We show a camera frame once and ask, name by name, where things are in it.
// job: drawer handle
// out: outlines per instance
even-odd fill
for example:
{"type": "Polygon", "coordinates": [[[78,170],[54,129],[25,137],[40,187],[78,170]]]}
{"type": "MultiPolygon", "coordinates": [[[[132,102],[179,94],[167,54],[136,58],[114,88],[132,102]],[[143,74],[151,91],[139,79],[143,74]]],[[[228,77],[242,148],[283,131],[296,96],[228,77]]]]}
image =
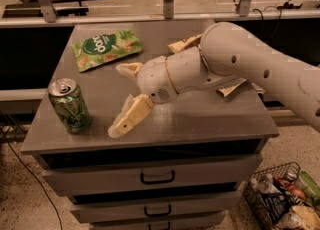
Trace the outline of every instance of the drawer handle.
{"type": "Polygon", "coordinates": [[[147,217],[162,217],[162,216],[168,216],[171,214],[171,205],[169,204],[169,207],[168,207],[168,211],[167,212],[164,212],[164,213],[155,213],[155,214],[149,214],[148,213],[148,208],[147,207],[144,207],[144,214],[147,216],[147,217]]]}
{"type": "Polygon", "coordinates": [[[163,228],[163,229],[158,229],[158,230],[170,230],[171,226],[170,226],[170,222],[168,222],[168,227],[167,228],[163,228]]]}
{"type": "Polygon", "coordinates": [[[145,184],[145,185],[157,185],[157,184],[167,184],[167,183],[171,183],[171,182],[173,182],[174,181],[174,179],[175,179],[175,173],[174,173],[174,171],[172,170],[171,171],[171,178],[169,178],[169,179],[164,179],[164,180],[155,180],[155,181],[147,181],[147,180],[145,180],[144,178],[144,174],[143,173],[141,173],[140,174],[140,181],[141,181],[141,183],[142,184],[145,184]]]}

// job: drawer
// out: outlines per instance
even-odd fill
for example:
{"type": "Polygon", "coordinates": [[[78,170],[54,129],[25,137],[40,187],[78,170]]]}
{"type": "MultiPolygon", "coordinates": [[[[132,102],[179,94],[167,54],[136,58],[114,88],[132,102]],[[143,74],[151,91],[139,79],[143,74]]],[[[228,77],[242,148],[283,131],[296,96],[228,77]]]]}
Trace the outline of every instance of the drawer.
{"type": "Polygon", "coordinates": [[[125,219],[154,219],[164,216],[214,212],[232,208],[241,192],[154,197],[118,203],[74,205],[71,212],[80,223],[125,219]]]}
{"type": "Polygon", "coordinates": [[[238,182],[248,179],[260,154],[56,169],[44,179],[60,196],[128,192],[238,182]]]}
{"type": "Polygon", "coordinates": [[[264,139],[225,140],[177,145],[148,145],[135,148],[105,149],[71,153],[42,154],[47,169],[90,167],[106,164],[181,160],[196,157],[214,157],[254,154],[265,144],[264,139]]]}
{"type": "Polygon", "coordinates": [[[210,227],[221,224],[224,212],[193,214],[184,218],[173,218],[153,222],[123,222],[121,225],[96,223],[90,225],[90,230],[179,230],[193,227],[210,227]]]}

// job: snack bag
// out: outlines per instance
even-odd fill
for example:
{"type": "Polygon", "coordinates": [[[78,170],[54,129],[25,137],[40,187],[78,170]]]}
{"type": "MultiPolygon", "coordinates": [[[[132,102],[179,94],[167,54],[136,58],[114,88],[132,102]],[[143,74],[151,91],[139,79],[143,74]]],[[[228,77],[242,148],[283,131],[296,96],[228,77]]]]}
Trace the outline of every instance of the snack bag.
{"type": "Polygon", "coordinates": [[[168,45],[168,48],[174,54],[179,53],[189,47],[198,46],[200,44],[201,37],[202,37],[202,34],[197,34],[187,39],[183,39],[181,41],[171,43],[168,45]]]}
{"type": "Polygon", "coordinates": [[[94,36],[72,45],[79,72],[142,51],[140,40],[131,30],[94,36]]]}
{"type": "Polygon", "coordinates": [[[290,211],[297,213],[302,218],[303,230],[320,229],[320,218],[313,208],[307,206],[292,206],[290,211]]]}

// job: can lid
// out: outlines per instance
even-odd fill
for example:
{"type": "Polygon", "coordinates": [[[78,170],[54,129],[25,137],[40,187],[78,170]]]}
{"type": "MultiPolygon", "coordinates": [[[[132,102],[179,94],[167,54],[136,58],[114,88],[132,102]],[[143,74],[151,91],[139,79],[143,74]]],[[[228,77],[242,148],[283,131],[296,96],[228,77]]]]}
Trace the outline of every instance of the can lid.
{"type": "Polygon", "coordinates": [[[62,78],[49,85],[49,93],[53,96],[62,97],[75,90],[77,83],[69,78],[62,78]]]}

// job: bottle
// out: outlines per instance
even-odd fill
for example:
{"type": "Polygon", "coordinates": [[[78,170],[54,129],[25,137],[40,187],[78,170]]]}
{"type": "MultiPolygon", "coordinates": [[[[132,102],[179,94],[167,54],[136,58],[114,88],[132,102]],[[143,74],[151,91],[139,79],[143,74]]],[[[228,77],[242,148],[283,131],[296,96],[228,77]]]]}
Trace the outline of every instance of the bottle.
{"type": "Polygon", "coordinates": [[[253,192],[259,191],[259,182],[256,178],[251,178],[249,184],[250,184],[253,192]]]}
{"type": "Polygon", "coordinates": [[[320,187],[307,172],[299,172],[298,179],[294,184],[302,189],[308,198],[312,198],[312,200],[320,199],[320,187]]]}
{"type": "Polygon", "coordinates": [[[320,217],[320,197],[314,200],[313,206],[317,215],[320,217]]]}
{"type": "Polygon", "coordinates": [[[262,194],[272,194],[272,193],[281,194],[281,191],[279,191],[273,185],[273,176],[270,173],[266,174],[264,178],[262,178],[262,180],[259,182],[258,189],[262,194]]]}

